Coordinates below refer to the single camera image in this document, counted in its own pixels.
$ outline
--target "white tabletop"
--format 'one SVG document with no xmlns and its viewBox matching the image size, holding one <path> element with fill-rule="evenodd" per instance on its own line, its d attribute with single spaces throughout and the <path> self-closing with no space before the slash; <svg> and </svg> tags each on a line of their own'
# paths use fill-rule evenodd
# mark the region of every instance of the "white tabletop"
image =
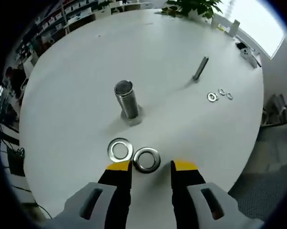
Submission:
<svg viewBox="0 0 287 229">
<path fill-rule="evenodd" d="M 206 182 L 228 191 L 255 144 L 263 106 L 262 69 L 253 69 L 232 38 L 184 19 L 119 13 L 89 23 L 55 43 L 31 73 L 20 117 L 24 171 L 33 195 L 54 217 L 64 202 L 112 163 L 117 137 L 135 151 L 153 147 L 161 166 L 133 170 L 127 228 L 176 228 L 171 204 L 173 159 L 194 161 Z M 203 56 L 200 82 L 185 85 Z M 131 80 L 145 117 L 128 127 L 120 119 L 114 86 Z M 223 88 L 234 98 L 207 100 Z"/>
</svg>

